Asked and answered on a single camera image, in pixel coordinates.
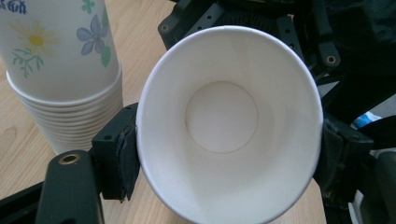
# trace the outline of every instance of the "wooden table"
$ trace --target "wooden table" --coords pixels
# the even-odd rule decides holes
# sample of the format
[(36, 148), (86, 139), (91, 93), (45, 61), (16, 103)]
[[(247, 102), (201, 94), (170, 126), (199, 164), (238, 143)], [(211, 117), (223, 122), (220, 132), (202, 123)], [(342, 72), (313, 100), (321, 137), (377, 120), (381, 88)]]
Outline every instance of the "wooden table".
[[(123, 67), (123, 102), (139, 101), (155, 63), (166, 52), (158, 24), (174, 3), (166, 0), (106, 0), (117, 53)], [(0, 61), (0, 199), (43, 181), (55, 156), (50, 145), (10, 88)], [(106, 223), (189, 223), (156, 197), (141, 173), (130, 202), (103, 201)], [(274, 223), (325, 223), (318, 185)]]

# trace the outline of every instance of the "floral patterned cup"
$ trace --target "floral patterned cup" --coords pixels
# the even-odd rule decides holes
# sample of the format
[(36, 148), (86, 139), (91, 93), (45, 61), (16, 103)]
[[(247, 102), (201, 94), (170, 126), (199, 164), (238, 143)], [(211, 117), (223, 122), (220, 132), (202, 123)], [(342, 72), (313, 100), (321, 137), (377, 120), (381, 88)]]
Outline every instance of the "floral patterned cup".
[(122, 72), (104, 0), (0, 0), (7, 79), (59, 154), (90, 149), (122, 108)]

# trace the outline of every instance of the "light wood surface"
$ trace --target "light wood surface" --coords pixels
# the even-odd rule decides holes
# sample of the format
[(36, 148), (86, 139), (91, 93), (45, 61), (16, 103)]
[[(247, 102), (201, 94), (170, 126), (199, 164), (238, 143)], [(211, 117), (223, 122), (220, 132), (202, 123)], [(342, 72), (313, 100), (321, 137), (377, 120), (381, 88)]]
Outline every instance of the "light wood surface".
[[(138, 102), (155, 63), (166, 52), (158, 24), (170, 14), (167, 0), (106, 0), (117, 53), (123, 67), (123, 102)], [(55, 156), (10, 88), (0, 61), (0, 199), (44, 180)], [(103, 201), (106, 223), (189, 223), (156, 197), (142, 173), (131, 201)], [(325, 223), (318, 185), (311, 181), (301, 199), (273, 223)]]

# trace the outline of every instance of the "yellow flower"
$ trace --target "yellow flower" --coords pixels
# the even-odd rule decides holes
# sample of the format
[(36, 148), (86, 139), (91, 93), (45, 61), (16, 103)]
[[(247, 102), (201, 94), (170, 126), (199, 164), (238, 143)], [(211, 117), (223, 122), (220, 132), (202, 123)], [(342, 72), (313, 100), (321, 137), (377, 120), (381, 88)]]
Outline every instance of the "yellow flower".
[(49, 48), (49, 45), (59, 45), (61, 42), (56, 38), (56, 32), (45, 30), (39, 21), (33, 21), (33, 27), (24, 26), (19, 21), (8, 23), (20, 35), (18, 39), (25, 41), (23, 48), (28, 48), (32, 55), (38, 55), (41, 52), (48, 56), (55, 55), (55, 52)]

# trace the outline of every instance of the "stack of paper cups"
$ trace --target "stack of paper cups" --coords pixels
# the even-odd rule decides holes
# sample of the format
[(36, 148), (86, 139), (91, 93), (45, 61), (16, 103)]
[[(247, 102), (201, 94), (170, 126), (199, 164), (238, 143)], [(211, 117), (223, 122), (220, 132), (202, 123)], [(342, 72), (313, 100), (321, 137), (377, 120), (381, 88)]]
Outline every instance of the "stack of paper cups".
[(0, 2), (7, 79), (56, 153), (90, 149), (122, 108), (104, 0)]

